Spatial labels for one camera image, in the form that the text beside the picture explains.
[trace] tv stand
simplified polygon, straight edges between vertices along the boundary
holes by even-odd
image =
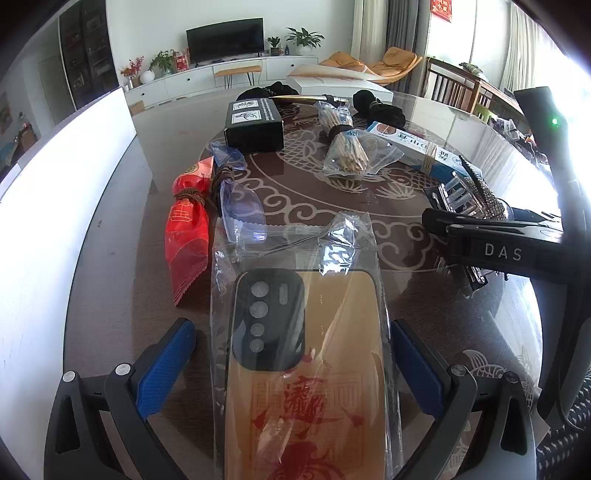
[[[199,65],[183,72],[173,73],[166,77],[153,80],[147,85],[131,89],[125,93],[129,105],[143,101],[144,106],[150,107],[170,100],[186,98],[188,96],[201,95],[228,88],[226,77],[232,78],[231,86],[249,89],[253,83],[261,86],[271,85],[274,82],[285,82],[290,72],[299,65],[318,65],[317,57],[300,57],[280,55],[277,57],[255,55],[250,59],[200,62]]]

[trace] white cabinet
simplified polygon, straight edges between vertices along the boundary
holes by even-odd
[[[168,92],[162,80],[136,87],[125,94],[127,105],[133,105],[143,100],[144,106],[150,106],[155,103],[164,102],[168,98]]]
[[[291,71],[299,65],[318,65],[316,57],[269,57],[267,62],[267,80],[285,80]]]
[[[215,78],[216,72],[233,70],[243,67],[260,66],[262,71],[254,73],[255,85],[268,85],[277,80],[285,81],[291,71],[299,65],[318,65],[316,57],[262,57],[246,60],[231,60],[203,67],[196,67],[186,72],[175,73],[165,78],[154,80],[152,83],[136,87],[126,92],[128,105],[140,100],[146,107],[162,103],[166,100],[176,100],[187,95],[211,92],[224,88],[224,77]],[[233,75],[232,86],[249,85],[245,73]]]
[[[168,91],[168,98],[172,99],[216,87],[211,67],[196,68],[187,72],[177,73],[176,75],[165,78],[164,83]]]
[[[251,79],[254,77],[255,85],[264,82],[267,79],[267,73],[265,71],[265,62],[263,60],[240,60],[232,62],[219,63],[213,66],[213,73],[221,72],[222,70],[233,70],[241,69],[243,67],[260,67],[261,72],[251,73]],[[246,73],[238,73],[232,75],[232,87],[236,85],[250,85],[248,75]],[[224,77],[216,77],[216,86],[224,87]]]

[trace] sticker on box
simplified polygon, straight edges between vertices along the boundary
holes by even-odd
[[[243,108],[253,108],[258,106],[258,100],[246,100],[244,102],[234,103],[234,107],[232,108],[235,110],[242,110]]]
[[[261,112],[259,110],[249,110],[248,112],[240,112],[232,115],[232,123],[239,124],[241,122],[253,122],[261,119]]]

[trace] blue gripper pad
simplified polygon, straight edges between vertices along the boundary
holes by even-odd
[[[437,420],[443,413],[444,391],[437,375],[413,341],[397,323],[391,326],[392,348],[396,364],[410,387],[418,406]]]
[[[144,420],[162,408],[195,348],[195,340],[195,326],[193,322],[186,320],[139,381],[135,406]]]

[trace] brown string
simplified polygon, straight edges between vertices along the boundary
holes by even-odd
[[[217,191],[224,180],[234,181],[234,169],[230,165],[219,168],[212,178],[213,195],[217,195]]]
[[[205,200],[199,189],[196,188],[181,190],[174,196],[174,198],[177,200],[189,200],[192,203],[199,203],[201,206],[205,207]]]

